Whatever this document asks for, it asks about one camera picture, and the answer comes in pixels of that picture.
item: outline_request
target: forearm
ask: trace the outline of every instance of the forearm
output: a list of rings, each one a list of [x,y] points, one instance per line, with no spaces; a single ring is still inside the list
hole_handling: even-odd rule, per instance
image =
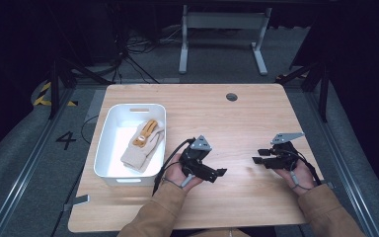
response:
[[[328,186],[312,189],[298,202],[316,236],[364,236]]]
[[[165,182],[151,201],[143,205],[136,217],[122,228],[118,236],[170,236],[185,197],[183,190]]]

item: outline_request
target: person's right hand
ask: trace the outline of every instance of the person's right hand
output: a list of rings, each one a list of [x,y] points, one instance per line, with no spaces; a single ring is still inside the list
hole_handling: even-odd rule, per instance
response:
[[[177,186],[180,186],[183,181],[187,178],[186,175],[184,175],[183,173],[183,169],[182,169],[182,166],[179,162],[180,160],[180,157],[181,157],[181,154],[178,153],[176,154],[170,164],[174,164],[172,165],[168,170],[166,170],[165,172],[165,178],[169,181],[169,182],[172,182],[174,183],[175,185]],[[203,182],[202,179],[200,179],[199,177],[194,177],[192,178],[189,183],[183,187],[182,189],[188,193],[193,187],[201,184]]]
[[[283,170],[283,169],[276,169],[273,171],[279,176],[281,176],[290,188],[293,188],[296,186],[291,178],[289,171]],[[297,167],[294,169],[293,172],[295,176],[297,177],[298,185],[299,185],[295,187],[293,191],[297,193],[299,196],[315,188],[315,183],[313,182],[312,173],[310,173],[309,168],[307,168],[307,166],[304,164],[303,161],[297,160]]]

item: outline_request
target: gray bracket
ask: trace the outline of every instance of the gray bracket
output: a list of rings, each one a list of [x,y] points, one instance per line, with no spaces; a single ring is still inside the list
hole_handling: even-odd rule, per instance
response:
[[[207,140],[205,139],[203,135],[199,136],[196,139],[196,141],[192,143],[190,148],[194,150],[206,150],[206,151],[212,150],[210,144],[208,144]]]
[[[290,140],[294,140],[295,138],[301,137],[303,135],[304,135],[304,132],[279,133],[273,138],[273,140],[270,143],[281,144]]]
[[[329,187],[329,189],[333,190],[335,187],[335,185],[332,183],[332,182],[327,182],[326,185]]]
[[[72,210],[72,207],[77,204],[83,204],[90,200],[89,195],[83,195],[73,199],[72,203],[66,203],[63,205],[63,212]]]

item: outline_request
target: wooden table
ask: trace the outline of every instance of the wooden table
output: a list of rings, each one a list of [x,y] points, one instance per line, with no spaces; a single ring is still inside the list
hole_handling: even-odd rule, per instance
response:
[[[236,94],[237,101],[227,100],[228,93]],[[228,169],[214,184],[203,182],[189,193],[176,229],[305,223],[293,191],[273,170],[252,160],[258,149],[271,148],[277,133],[302,131],[280,85],[113,85],[107,89],[76,195],[89,195],[90,201],[73,207],[70,231],[120,230],[151,198],[152,187],[109,187],[94,172],[104,121],[117,104],[163,105],[165,157],[186,139],[204,135],[212,151],[203,163]],[[306,137],[292,143],[323,179]]]

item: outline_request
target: white plastic bin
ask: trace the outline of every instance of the white plastic bin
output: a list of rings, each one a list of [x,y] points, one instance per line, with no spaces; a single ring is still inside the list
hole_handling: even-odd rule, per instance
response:
[[[128,143],[145,121],[155,119],[165,127],[165,137],[159,143],[146,171],[140,173],[125,167],[121,156]],[[110,108],[98,143],[94,171],[109,186],[153,186],[165,155],[166,111],[157,104],[120,104]]]

